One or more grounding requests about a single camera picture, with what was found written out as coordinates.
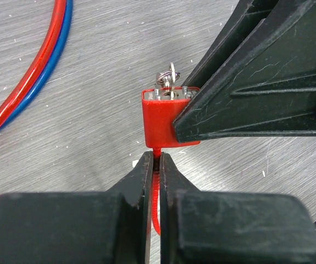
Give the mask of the silver key with ring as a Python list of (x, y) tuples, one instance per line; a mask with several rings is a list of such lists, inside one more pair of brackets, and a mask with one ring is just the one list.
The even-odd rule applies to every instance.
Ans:
[(157, 73), (154, 89), (155, 99), (161, 100), (168, 96), (174, 100), (178, 93), (175, 92), (175, 83), (179, 79), (180, 73), (175, 70), (173, 62), (170, 62), (169, 70), (163, 73)]

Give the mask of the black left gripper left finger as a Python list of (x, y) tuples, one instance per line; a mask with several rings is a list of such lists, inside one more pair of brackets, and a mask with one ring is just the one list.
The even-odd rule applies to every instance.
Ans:
[(0, 195), (0, 263), (149, 263), (153, 154), (107, 191)]

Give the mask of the red cable padlock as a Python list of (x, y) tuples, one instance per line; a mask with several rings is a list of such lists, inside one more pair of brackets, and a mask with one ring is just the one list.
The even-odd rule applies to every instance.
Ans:
[(176, 87), (173, 92), (170, 88), (148, 89), (142, 92), (142, 113), (146, 146), (153, 150), (153, 197), (152, 197), (152, 224), (160, 234), (158, 218), (159, 198), (159, 159), (162, 149), (198, 145), (199, 141), (180, 143), (176, 139), (173, 127), (174, 120), (185, 109), (191, 98), (199, 91), (197, 87)]

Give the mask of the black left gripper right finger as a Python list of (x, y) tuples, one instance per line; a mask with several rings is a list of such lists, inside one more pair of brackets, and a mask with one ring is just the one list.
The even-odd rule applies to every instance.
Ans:
[(316, 227), (298, 198), (200, 191), (167, 153), (159, 172), (161, 263), (316, 263)]

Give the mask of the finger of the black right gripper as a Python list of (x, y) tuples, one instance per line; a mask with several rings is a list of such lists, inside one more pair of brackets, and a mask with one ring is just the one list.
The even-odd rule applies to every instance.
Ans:
[(316, 1), (239, 1), (184, 85), (179, 142), (316, 136)]

